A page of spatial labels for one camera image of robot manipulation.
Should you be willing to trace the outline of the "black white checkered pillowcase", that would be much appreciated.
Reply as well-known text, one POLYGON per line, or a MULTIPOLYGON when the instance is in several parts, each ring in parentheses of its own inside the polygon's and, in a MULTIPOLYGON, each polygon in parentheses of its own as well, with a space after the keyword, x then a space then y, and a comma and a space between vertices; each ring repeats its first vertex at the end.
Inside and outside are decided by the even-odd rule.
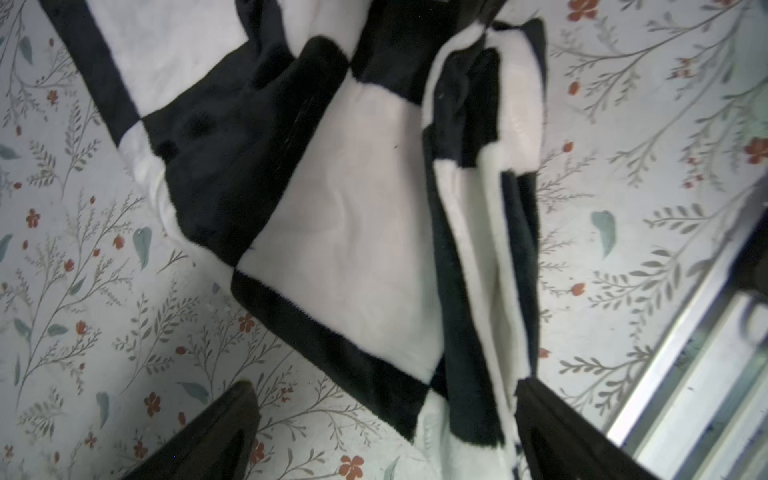
POLYGON ((45 1, 163 226, 440 479, 512 479, 546 33, 506 1, 45 1))

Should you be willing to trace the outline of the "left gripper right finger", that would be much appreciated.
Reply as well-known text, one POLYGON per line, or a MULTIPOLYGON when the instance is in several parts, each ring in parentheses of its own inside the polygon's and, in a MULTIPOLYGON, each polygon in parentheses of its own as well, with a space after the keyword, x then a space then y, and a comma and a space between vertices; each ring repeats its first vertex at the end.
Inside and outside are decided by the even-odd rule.
POLYGON ((515 419, 533 479, 654 476, 536 378, 520 381, 515 419))

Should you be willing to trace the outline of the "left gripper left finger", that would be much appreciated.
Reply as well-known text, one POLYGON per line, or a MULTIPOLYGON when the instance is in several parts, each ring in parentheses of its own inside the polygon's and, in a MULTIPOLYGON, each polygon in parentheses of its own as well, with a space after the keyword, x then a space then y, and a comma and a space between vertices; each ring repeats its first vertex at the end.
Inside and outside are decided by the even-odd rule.
POLYGON ((249 381, 233 384, 128 479, 243 479, 261 416, 249 381))

